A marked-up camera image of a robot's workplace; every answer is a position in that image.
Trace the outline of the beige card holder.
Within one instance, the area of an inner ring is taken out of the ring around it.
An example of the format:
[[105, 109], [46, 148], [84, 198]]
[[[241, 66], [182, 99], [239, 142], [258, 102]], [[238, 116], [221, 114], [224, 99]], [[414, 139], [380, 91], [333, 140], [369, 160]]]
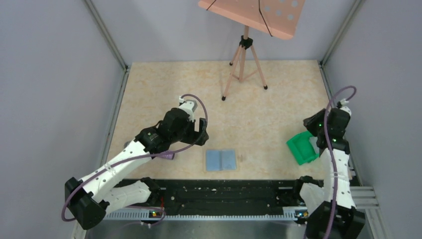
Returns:
[[230, 171], [236, 170], [236, 155], [234, 149], [215, 150], [208, 149], [206, 151], [206, 171]]

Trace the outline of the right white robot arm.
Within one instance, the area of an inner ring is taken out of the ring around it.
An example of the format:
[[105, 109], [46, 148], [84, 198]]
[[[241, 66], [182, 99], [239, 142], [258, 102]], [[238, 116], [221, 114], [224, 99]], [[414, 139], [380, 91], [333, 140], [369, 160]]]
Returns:
[[292, 191], [293, 201], [307, 207], [308, 239], [356, 239], [365, 225], [365, 214], [356, 209], [350, 189], [350, 147], [344, 139], [350, 119], [351, 110], [342, 106], [322, 109], [303, 121], [317, 137], [319, 159], [325, 169], [323, 185], [303, 176], [299, 179], [301, 186]]

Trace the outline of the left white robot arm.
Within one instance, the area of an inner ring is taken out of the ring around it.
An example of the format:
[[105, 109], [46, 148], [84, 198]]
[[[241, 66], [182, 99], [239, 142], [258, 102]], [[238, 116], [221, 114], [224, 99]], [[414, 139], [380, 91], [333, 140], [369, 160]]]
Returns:
[[132, 171], [156, 157], [169, 154], [176, 142], [188, 147], [202, 146], [209, 139], [208, 118], [195, 120], [182, 108], [172, 108], [156, 125], [143, 129], [111, 161], [93, 173], [77, 180], [72, 177], [65, 183], [65, 205], [84, 230], [98, 225], [106, 215], [133, 204], [153, 206], [160, 198], [160, 187], [149, 178], [141, 178], [130, 185], [117, 185]]

